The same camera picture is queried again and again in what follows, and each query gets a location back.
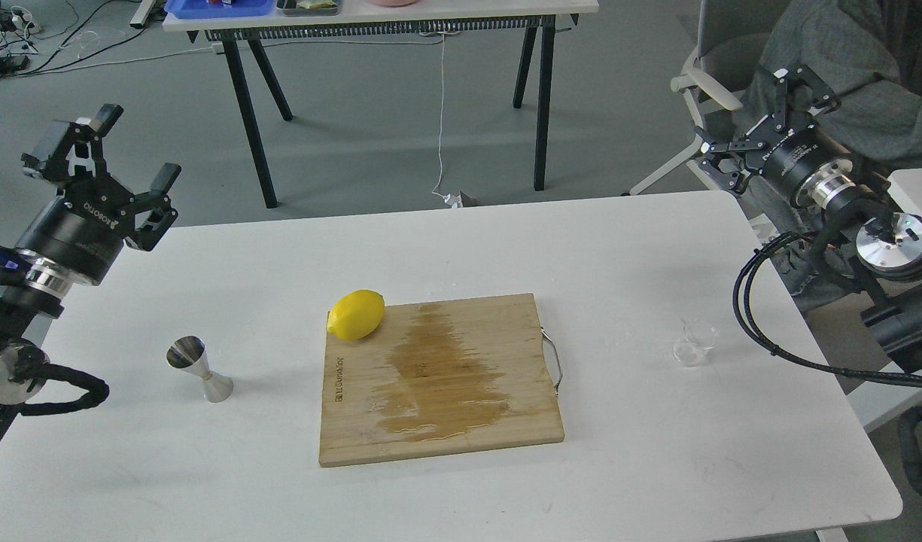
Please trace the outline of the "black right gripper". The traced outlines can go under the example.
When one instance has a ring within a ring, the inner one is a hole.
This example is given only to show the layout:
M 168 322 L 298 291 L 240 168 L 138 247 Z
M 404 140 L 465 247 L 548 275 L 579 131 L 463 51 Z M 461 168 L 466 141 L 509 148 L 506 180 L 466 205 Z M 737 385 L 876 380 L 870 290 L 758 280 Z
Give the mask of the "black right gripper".
M 759 172 L 792 207 L 844 207 L 857 198 L 852 154 L 818 126 L 841 106 L 829 84 L 809 66 L 760 69 L 754 97 L 765 109 L 754 139 L 719 143 L 704 127 L 692 128 L 701 139 L 695 164 L 716 190 L 742 195 Z M 766 144 L 774 145 L 764 154 Z

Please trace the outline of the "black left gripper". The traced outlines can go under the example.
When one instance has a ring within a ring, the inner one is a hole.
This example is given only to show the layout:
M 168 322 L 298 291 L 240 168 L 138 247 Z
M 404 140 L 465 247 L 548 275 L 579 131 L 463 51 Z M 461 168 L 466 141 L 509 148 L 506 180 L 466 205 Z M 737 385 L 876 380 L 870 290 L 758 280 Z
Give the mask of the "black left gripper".
M 17 243 L 29 258 L 58 265 L 73 281 L 99 285 L 124 247 L 152 251 L 178 219 L 169 189 L 181 165 L 164 163 L 143 194 L 126 196 L 110 174 L 102 139 L 123 107 L 103 104 L 93 119 L 52 121 L 21 155 L 23 174 L 53 184 L 56 196 Z

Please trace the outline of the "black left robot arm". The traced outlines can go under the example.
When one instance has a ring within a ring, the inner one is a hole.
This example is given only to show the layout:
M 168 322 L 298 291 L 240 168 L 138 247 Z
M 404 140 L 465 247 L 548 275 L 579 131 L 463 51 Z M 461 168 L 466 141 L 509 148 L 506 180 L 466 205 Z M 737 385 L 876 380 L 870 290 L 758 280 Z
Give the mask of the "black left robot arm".
M 104 104 L 95 117 L 54 121 L 23 155 L 23 174 L 52 184 L 56 196 L 16 247 L 0 246 L 0 442 L 18 416 L 106 401 L 102 379 L 52 363 L 25 332 L 37 317 L 61 316 L 72 285 L 99 285 L 124 247 L 154 250 L 178 218 L 169 189 L 181 166 L 166 163 L 140 194 L 110 173 L 102 143 L 122 113 Z

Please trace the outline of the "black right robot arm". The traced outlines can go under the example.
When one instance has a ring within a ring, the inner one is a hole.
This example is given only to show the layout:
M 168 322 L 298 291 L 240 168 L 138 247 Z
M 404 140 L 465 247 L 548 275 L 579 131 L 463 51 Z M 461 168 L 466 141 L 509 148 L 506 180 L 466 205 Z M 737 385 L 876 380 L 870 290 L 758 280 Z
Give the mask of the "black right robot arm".
M 822 210 L 815 233 L 787 231 L 747 261 L 735 280 L 732 305 L 744 332 L 772 355 L 799 366 L 813 361 L 772 342 L 754 321 L 750 291 L 760 267 L 796 242 L 827 282 L 843 291 L 866 292 L 873 302 L 864 325 L 898 373 L 825 367 L 826 373 L 870 383 L 922 388 L 922 216 L 901 212 L 885 196 L 860 183 L 850 151 L 832 140 L 819 117 L 839 107 L 836 93 L 805 65 L 774 73 L 771 113 L 734 141 L 715 139 L 697 126 L 699 168 L 716 188 L 735 194 L 753 178 L 776 189 L 795 209 Z

